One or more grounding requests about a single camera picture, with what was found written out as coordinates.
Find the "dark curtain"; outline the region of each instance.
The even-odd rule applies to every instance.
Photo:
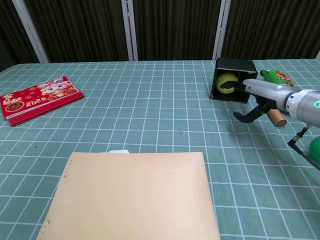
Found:
[[[11,0],[0,0],[0,40],[1,69],[39,62]]]
[[[319,36],[319,0],[232,0],[221,56],[315,58]]]
[[[134,0],[139,60],[212,59],[220,0]]]
[[[25,0],[50,62],[127,61],[120,0]]]

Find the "green grid mat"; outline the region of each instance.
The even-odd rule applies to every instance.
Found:
[[[254,63],[320,90],[316,59]],[[222,240],[320,239],[320,173],[286,144],[304,124],[289,116],[282,128],[267,116],[238,122],[232,113],[256,103],[209,99],[214,64],[21,64],[0,72],[0,95],[62,75],[85,95],[16,127],[0,117],[0,240],[36,239],[72,152],[119,149],[203,152]],[[312,127],[299,147],[308,151],[317,136]]]

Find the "green object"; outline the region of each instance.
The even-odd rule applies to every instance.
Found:
[[[319,101],[316,101],[314,103],[314,106],[317,108],[317,109],[320,109],[320,100]]]
[[[309,150],[311,157],[320,163],[320,136],[312,140]]]
[[[278,70],[261,70],[260,75],[264,77],[265,81],[270,83],[294,86],[291,77]]]

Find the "kraft paper cover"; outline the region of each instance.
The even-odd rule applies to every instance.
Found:
[[[219,240],[203,154],[81,153],[37,240]]]

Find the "red booklet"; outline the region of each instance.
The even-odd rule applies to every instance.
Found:
[[[70,104],[84,95],[66,76],[0,96],[3,116],[12,126]]]

